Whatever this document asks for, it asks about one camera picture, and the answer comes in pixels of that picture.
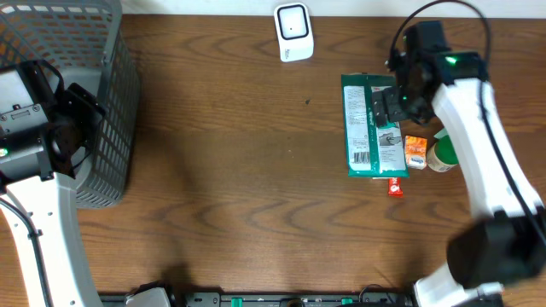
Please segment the green wipes package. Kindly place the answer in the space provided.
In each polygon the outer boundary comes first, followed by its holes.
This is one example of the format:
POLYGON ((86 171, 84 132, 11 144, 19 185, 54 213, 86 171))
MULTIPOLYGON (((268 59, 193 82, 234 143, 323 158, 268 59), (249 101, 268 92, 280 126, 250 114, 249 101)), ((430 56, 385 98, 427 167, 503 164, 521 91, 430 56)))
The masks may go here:
POLYGON ((350 177, 407 177, 400 124, 378 127, 372 95, 395 85, 395 78, 365 73, 341 76, 346 161, 350 177))

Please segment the red white tube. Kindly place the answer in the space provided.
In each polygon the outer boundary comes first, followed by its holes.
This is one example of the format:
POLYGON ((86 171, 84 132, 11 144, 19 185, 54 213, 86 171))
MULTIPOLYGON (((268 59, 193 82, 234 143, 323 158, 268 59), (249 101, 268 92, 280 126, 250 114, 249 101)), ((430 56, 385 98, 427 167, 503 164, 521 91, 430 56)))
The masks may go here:
POLYGON ((392 177, 388 180, 388 195, 396 198, 404 196, 399 177, 392 177))

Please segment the pale green tissue pack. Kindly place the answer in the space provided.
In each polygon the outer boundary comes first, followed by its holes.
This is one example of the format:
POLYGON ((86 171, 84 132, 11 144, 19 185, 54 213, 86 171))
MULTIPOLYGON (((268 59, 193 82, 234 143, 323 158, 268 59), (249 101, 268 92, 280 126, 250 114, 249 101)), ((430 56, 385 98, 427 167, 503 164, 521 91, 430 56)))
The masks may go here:
POLYGON ((436 133, 436 134, 434 135, 434 137, 435 137, 436 139, 439 140, 439 139, 442 139, 443 137, 445 137, 445 136, 447 136, 447 135, 448 135, 447 130, 446 130, 445 128, 443 128, 443 129, 440 130, 438 133, 436 133))

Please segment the green lid cream jar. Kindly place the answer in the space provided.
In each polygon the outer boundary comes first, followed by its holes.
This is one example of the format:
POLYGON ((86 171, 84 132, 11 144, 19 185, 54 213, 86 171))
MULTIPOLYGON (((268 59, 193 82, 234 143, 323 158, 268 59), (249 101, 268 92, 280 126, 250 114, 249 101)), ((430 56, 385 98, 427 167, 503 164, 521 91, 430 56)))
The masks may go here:
POLYGON ((447 172, 458 165, 456 152, 449 136, 438 139, 427 152, 427 166, 436 172, 447 172))

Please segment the orange small box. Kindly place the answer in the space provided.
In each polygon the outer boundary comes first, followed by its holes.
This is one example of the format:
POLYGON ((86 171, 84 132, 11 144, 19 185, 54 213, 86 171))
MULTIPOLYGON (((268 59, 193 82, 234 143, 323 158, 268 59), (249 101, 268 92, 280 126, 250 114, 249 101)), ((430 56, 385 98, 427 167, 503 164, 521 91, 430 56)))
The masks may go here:
POLYGON ((406 136, 404 156, 409 168, 423 170, 427 166, 427 139, 418 136, 406 136))

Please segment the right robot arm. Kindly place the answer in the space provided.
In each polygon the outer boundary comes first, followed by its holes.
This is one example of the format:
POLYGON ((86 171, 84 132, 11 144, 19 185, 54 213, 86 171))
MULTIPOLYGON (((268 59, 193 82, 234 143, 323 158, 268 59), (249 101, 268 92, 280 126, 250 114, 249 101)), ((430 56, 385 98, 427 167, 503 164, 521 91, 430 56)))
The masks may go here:
POLYGON ((455 52, 438 21, 407 17, 386 67, 397 104, 419 125, 441 121, 467 186, 473 223, 452 238, 445 263, 412 287, 415 306, 502 304, 508 285, 545 268, 545 206, 522 171, 497 112, 490 81, 492 33, 485 50, 455 52))

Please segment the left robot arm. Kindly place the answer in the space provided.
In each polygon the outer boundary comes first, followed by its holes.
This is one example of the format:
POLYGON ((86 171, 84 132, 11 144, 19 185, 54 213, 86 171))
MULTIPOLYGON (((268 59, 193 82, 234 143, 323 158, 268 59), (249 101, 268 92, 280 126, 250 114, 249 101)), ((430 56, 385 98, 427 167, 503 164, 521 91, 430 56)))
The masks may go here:
POLYGON ((157 285, 101 295, 77 219, 118 204, 130 171, 140 82, 127 60, 100 76, 47 61, 1 70, 1 209, 32 306, 167 306, 157 285))

